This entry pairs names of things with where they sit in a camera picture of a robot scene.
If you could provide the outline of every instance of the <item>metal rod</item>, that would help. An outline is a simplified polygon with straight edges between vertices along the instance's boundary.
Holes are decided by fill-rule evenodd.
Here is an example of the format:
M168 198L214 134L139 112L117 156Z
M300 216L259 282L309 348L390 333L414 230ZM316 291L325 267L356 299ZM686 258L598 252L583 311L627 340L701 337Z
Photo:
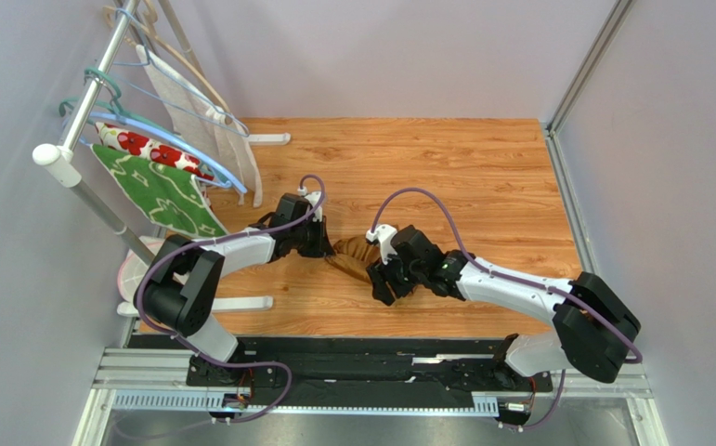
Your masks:
M195 52L190 45L190 41L185 34L185 30L182 28L182 23L179 21L179 17L176 15L176 11L174 11L174 7L171 6L171 1L158 0L158 2L160 3L160 8L163 9L165 17L168 19L168 23L171 25L171 29L174 31L176 40L179 42L179 48L182 50L182 54L185 56L185 59L187 59L188 62L190 62L190 65L192 65L193 68L195 68L198 73L200 73L201 76L204 77L201 64L198 62L198 58L195 56Z
M129 229L126 224L117 216L82 180L76 186L69 188L77 195L83 203L88 205L99 218L102 219L121 239L129 246L135 255L143 263L150 265L154 260L151 250Z
M586 59L583 61L582 65L580 65L578 73L572 80L572 84L564 94L564 98L561 99L561 103L558 104L558 108L555 109L553 119L551 119L547 124L548 130L555 133L560 131L566 116L569 112L571 112L572 107L578 100L579 94L583 91L583 87L586 85L589 77L591 77L591 74L599 63L599 60L604 55L608 45L610 45L610 42L613 40L613 36L616 35L618 28L621 26L624 18L627 17L632 4L634 3L635 0L618 0L613 6L613 9L607 16L605 25L596 36L591 49L586 55Z
M134 15L138 2L139 0L127 0L124 9ZM124 34L129 29L129 18L124 14L119 14L118 16L116 26L113 27L111 40L105 48L105 53L99 58L97 69L101 72L108 72L111 69L113 60L116 58L116 53L119 52L119 46L121 46L124 39ZM80 134L83 133L83 127L85 127L88 114L91 112L91 109L94 108L94 102L97 100L101 87L102 85L97 82L96 79L89 79L85 82L84 93L80 97L80 100L77 101L77 105L74 106L71 115L72 118L70 118L63 132L63 136L61 136L60 146L65 150L74 151L74 146L77 144Z

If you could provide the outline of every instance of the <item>wire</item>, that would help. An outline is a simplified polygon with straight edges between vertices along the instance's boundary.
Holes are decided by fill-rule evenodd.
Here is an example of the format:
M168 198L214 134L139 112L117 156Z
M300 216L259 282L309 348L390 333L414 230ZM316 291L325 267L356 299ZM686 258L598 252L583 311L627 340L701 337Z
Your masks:
M240 387L242 387L242 385L245 383L245 376L248 375L248 370L246 370L246 371L244 371L244 372L242 373L242 377L240 378L240 382L237 384L237 400L239 400L239 401L242 402L242 403L245 402L245 398L244 398L244 397L242 396L242 394L240 393Z
M547 423L548 420L553 416L553 413L555 413L555 408L558 407L558 403L561 401L561 394L564 393L564 385L566 384L566 370L561 371L561 382L558 383L558 390L555 391L555 399L553 400L553 405L550 406L550 409L547 410L547 413L536 423L532 425L525 425L522 426L524 430L533 430L539 427L542 427L545 423ZM533 403L530 405L530 409L533 412ZM512 430L518 431L520 426L514 426Z
M230 423L245 423L251 420L254 420L256 418L262 417L272 411L276 406L280 404L280 402L286 398L286 395L289 393L289 389L292 387L292 369L289 368L288 365L277 362L277 361L262 361L262 362L248 362L248 363L229 363L225 361L216 360L215 358L210 357L209 355L206 355L202 353L200 350L195 348L190 342L188 342L185 338L179 336L176 332L173 330L169 330L167 328L163 328L147 316L146 311L143 309L143 297L146 293L146 286L149 283L150 277L152 277L158 269L160 269L163 265L170 262L174 257L182 255L186 253L187 251L203 246L210 246L213 244L219 244L219 243L225 243L230 242L233 240L238 240L244 237L254 237L256 235L262 235L262 234L273 234L275 232L280 232L283 230L287 230L289 228L292 228L296 225L299 225L300 223L303 223L304 221L308 220L313 216L324 204L325 199L327 198L327 192L325 190L324 181L320 177L317 177L316 175L308 174L303 176L300 179L300 189L303 188L303 185L307 179L314 179L319 183L319 190L321 192L321 195L319 196L319 199L317 200L316 204L314 204L308 211L301 216L300 218L297 218L295 221L291 221L289 223L286 223L285 225L278 226L276 228L267 228L264 230L251 230L247 232L236 232L233 234L225 235L223 237L219 237L216 239L208 239L208 240L201 240L193 243L186 244L178 249L175 249L171 253L169 253L167 256L164 256L163 258L158 259L152 266L149 268L149 270L146 272L146 275L143 276L143 280L140 282L140 285L137 288L136 296L135 296L135 307L137 308L137 313L140 316L140 319L145 322L151 329L160 332L165 335L175 336L176 340L179 341L180 344L183 346L189 348L194 353L199 355L201 358L203 358L205 361L208 361L214 365L217 365L219 367L226 367L230 369L252 369L255 367L279 367L283 369L283 371L286 373L287 379L286 379L286 385L283 388L283 391L280 393L280 395L271 403L267 405L264 409L260 410L259 412L252 413L247 416L243 416L241 418L236 418L234 420L231 420Z
M530 398L528 398L528 402L530 403L530 412L533 413L533 404L536 402L536 379L531 376L529 378L530 380Z
M497 276L497 277L500 277L501 279L505 279L510 282L520 283L520 284L523 284L526 286L530 286L532 288L537 288L537 289L546 291L548 293L554 293L554 294L562 296L564 299L577 305L578 307L580 307L580 309L585 310L594 319L599 321L608 331L610 331L610 333L613 334L613 336L617 337L618 340L621 341L622 344L624 344L624 347L628 348L632 352L632 354L635 355L634 358L626 359L624 361L625 363L638 364L644 360L644 355L641 354L641 350L639 350L638 347L636 347L627 336L625 336L621 331L619 331L618 328L616 328L612 323L610 323L610 321L608 321L603 315L599 314L598 311L589 307L588 304L586 304L585 302L583 302L576 296L572 295L571 293L567 293L566 291L563 291L563 290L556 288L554 286L543 285L539 282L530 281L528 279L518 277L513 274L507 274L504 272L493 271L493 270L485 267L484 265L481 265L480 263L478 263L475 260L475 258L473 256L471 256L470 253L467 252L467 248L464 247L464 243L462 242L462 236L460 236L459 230L457 230L456 223L454 223L453 216L451 216L451 213L449 212L449 210L446 208L446 206L443 204L443 202L441 202L440 199L437 198L434 195L434 193L430 192L429 190L421 189L421 188L404 188L404 189L397 190L396 192L392 193L388 198L385 199L383 204L380 206L380 209L377 210L377 215L374 216L374 221L371 223L371 232L374 232L376 230L377 224L380 221L380 216L383 214L383 211L390 204L390 202L393 201L393 199L396 198L398 195L401 195L402 193L406 193L406 192L422 193L423 195L426 195L427 197L431 198L435 202L435 204L437 204L437 206L439 206L440 210L443 211L443 215L445 215L446 219L449 221L449 225L451 226L451 232L453 232L453 234L454 234L454 239L456 239L456 243L459 245L460 251L462 251L465 258L467 258L467 261L470 262L471 265L478 268L482 272L486 272L490 276Z
M160 68L158 67L158 65L157 65L156 63L155 63L155 64L152 64L152 66L153 66L154 68L156 68L157 71L161 71ZM196 113L195 111L190 111L190 110L188 110L188 109L186 109L186 108L184 108L184 107L182 107L182 106L180 106L180 105L176 105L175 103L173 103L173 102L171 102L171 101L169 101L169 100L167 100L167 99L163 99L163 98L161 98L161 97L155 95L154 93L151 93L149 90L147 90L147 89L145 89L145 88L141 88L141 87L139 87L139 86L137 86L137 85L135 85L135 84L129 82L128 80L126 80L126 79L123 78L122 76L119 76L119 75L117 75L117 74L111 73L111 77L112 77L113 79L117 79L117 80L118 80L119 82L121 82L122 84L127 84L127 85L133 87L135 90L137 90L137 91L143 93L144 95L146 95L146 96L148 96L148 97L150 97L150 98L159 100L160 102L162 102L163 104L167 105L168 107L172 107L172 108L174 108L174 109L179 110L180 112L187 113L187 114L189 114L190 116L194 116L194 117L196 117L196 118L198 118L198 119L200 119L200 120L202 120L202 121L205 121L205 122L207 122L207 123L210 123L210 124L212 124L212 125L217 125L218 127L221 127L221 128L223 128L223 129L225 129L225 130L227 130L227 131L229 131L229 132L231 132L231 133L233 133L233 134L235 134L235 135L239 135L240 137L243 137L243 138L247 138L247 137L249 137L249 136L251 135L250 130L248 130L248 126L245 125L245 124L244 124L242 121L240 121L239 119L234 118L234 117L231 117L231 113L228 114L228 117L231 118L231 119L233 120L233 122L237 123L240 127L242 127L242 128L244 129L244 131L240 132L240 131L234 130L233 128L229 127L228 125L225 125L225 124L223 124L223 123L220 123L220 122L218 122L218 121L215 121L215 120L213 120L213 119L210 119L210 118L208 118L208 117L206 117L206 116L201 116L201 115L199 115L198 113ZM215 110L215 111L217 111L218 113L221 113L221 114L226 114L226 113L223 112L223 109L222 109L220 106L213 107L213 110Z

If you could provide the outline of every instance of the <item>green cloth with white pattern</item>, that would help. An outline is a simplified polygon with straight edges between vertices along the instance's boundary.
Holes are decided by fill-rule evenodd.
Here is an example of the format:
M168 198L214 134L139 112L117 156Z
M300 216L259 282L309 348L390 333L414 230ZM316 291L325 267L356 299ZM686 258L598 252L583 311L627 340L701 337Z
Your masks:
M91 149L152 223L194 238L228 234L204 200L195 175L105 146Z

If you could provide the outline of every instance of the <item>black joint actuator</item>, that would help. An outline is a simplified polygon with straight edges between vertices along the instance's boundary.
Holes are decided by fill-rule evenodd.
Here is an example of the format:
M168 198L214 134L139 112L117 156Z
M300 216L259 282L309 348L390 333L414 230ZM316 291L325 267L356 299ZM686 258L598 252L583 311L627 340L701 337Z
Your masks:
M397 232L391 246L396 254L389 256L387 263L380 259L366 268L375 299L390 306L420 284L435 295L464 300L456 284L467 264L461 252L444 254L414 226Z
M181 235L168 237L150 267L190 243ZM160 266L143 295L146 314L182 336L197 333L212 311L223 260L220 254L197 247ZM174 279L175 274L189 274L184 285Z
M267 214L252 226L259 229L277 228L304 216L311 207L313 204L305 197L285 193L280 197L275 212ZM327 235L327 217L325 216L322 216L321 221L314 221L314 216L311 216L306 221L287 230L272 233L271 237L275 239L275 251L272 253L270 262L287 256L293 249L303 257L335 255Z
M596 310L630 341L641 331L641 323L599 276L582 272L572 283L571 294ZM553 326L566 358L586 376L612 383L630 351L599 321L567 301L558 306Z

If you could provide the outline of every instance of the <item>white rack foot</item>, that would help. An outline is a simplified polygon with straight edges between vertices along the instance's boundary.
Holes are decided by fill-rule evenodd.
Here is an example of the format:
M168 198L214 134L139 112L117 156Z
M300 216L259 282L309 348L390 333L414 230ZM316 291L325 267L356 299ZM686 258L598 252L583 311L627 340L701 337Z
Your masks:
M212 304L213 313L238 313L243 311L267 311L272 308L271 295L254 297L218 297ZM137 308L132 302L122 302L116 311L126 318L136 318Z
M285 146L292 140L291 133L274 133L265 135L250 135L248 142L252 146Z

